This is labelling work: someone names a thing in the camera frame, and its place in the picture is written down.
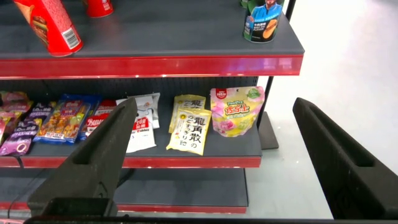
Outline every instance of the white snack bag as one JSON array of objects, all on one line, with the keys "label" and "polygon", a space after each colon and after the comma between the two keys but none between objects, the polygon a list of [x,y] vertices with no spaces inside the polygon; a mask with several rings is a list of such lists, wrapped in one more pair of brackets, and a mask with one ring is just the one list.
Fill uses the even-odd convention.
[{"label": "white snack bag", "polygon": [[153,99],[153,104],[151,105],[151,108],[152,108],[152,117],[153,117],[153,120],[154,120],[154,122],[152,123],[152,127],[154,128],[154,129],[157,129],[157,128],[160,128],[160,125],[159,125],[159,115],[158,115],[158,113],[157,113],[157,105],[158,105],[158,102],[159,102],[159,98],[160,98],[160,93],[150,93],[150,94],[145,94],[145,95],[139,95],[139,96],[129,96],[129,98],[130,97],[134,97],[134,98],[140,98],[140,97],[143,97],[143,96],[151,96],[152,97],[152,99]]},{"label": "white snack bag", "polygon": [[[117,104],[127,99],[116,100]],[[152,127],[152,110],[151,105],[153,99],[151,96],[144,96],[136,98],[137,102],[137,117],[134,122],[134,127],[131,131],[131,137],[127,146],[126,153],[136,152],[143,149],[156,146],[154,130]]]}]

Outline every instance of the shelving unit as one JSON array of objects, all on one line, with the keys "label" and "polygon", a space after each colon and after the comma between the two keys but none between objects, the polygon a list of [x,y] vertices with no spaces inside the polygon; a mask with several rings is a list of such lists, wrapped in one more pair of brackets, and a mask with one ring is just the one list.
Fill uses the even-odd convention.
[{"label": "shelving unit", "polygon": [[[260,166],[265,138],[256,125],[238,138],[224,138],[210,125],[203,156],[167,151],[173,98],[208,97],[211,88],[254,86],[259,76],[299,75],[304,49],[288,19],[280,18],[275,40],[253,44],[241,36],[244,9],[230,0],[211,4],[120,0],[114,2],[115,12],[101,19],[88,18],[78,0],[63,3],[84,42],[79,52],[67,58],[52,58],[12,1],[0,3],[0,17],[6,18],[0,21],[0,90],[24,91],[34,101],[56,100],[62,93],[120,99],[160,92],[161,128],[154,131],[157,147],[126,154],[123,167],[201,169],[136,169],[116,192],[119,209],[244,213],[246,179],[244,169],[237,168]],[[206,108],[210,109],[209,97]],[[272,132],[269,120],[260,122]],[[25,156],[0,157],[1,184],[26,185],[38,172],[35,168],[56,168],[75,148],[34,144]],[[20,166],[25,169],[5,168]],[[46,169],[36,178],[36,187],[50,173]],[[145,193],[143,189],[151,185],[158,187]],[[15,195],[0,194],[0,209],[27,209],[26,200],[34,189],[30,187],[23,197],[18,192],[20,199],[14,203]],[[183,193],[170,198],[167,194],[176,189]]]}]

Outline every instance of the yellow candy bag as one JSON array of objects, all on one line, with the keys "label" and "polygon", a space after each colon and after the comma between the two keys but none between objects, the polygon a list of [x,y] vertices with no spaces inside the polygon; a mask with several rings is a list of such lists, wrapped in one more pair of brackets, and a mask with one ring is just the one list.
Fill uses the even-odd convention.
[{"label": "yellow candy bag", "polygon": [[261,86],[212,89],[210,97],[213,129],[224,137],[246,133],[265,100]]},{"label": "yellow candy bag", "polygon": [[174,97],[174,108],[172,120],[169,126],[169,133],[173,133],[175,127],[175,119],[179,108],[196,108],[205,109],[206,98],[196,95],[180,95]]},{"label": "yellow candy bag", "polygon": [[211,111],[179,108],[175,129],[166,149],[192,152],[203,156]]}]

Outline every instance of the red shelf edge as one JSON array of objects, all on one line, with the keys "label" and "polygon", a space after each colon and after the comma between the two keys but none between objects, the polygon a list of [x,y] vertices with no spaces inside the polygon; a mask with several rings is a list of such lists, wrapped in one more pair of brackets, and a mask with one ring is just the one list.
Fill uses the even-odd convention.
[{"label": "red shelf edge", "polygon": [[303,54],[0,59],[0,80],[299,75],[302,62]]},{"label": "red shelf edge", "polygon": [[[0,210],[29,210],[26,202],[0,202]],[[118,204],[120,212],[246,213],[247,207]]]},{"label": "red shelf edge", "polygon": [[[21,157],[25,168],[57,168],[67,157]],[[125,158],[123,168],[258,168],[261,157]]]},{"label": "red shelf edge", "polygon": [[245,214],[247,207],[118,204],[118,209],[120,212],[192,212]]},{"label": "red shelf edge", "polygon": [[12,156],[0,157],[0,167],[20,167],[17,159]]}]

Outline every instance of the green snack can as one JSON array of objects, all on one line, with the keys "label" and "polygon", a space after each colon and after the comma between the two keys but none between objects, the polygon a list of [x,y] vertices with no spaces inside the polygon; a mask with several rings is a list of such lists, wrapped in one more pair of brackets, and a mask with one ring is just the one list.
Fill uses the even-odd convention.
[{"label": "green snack can", "polygon": [[241,2],[241,6],[245,9],[248,8],[248,1],[249,0],[239,0]]},{"label": "green snack can", "polygon": [[255,43],[267,43],[277,32],[284,0],[249,0],[243,37]]}]

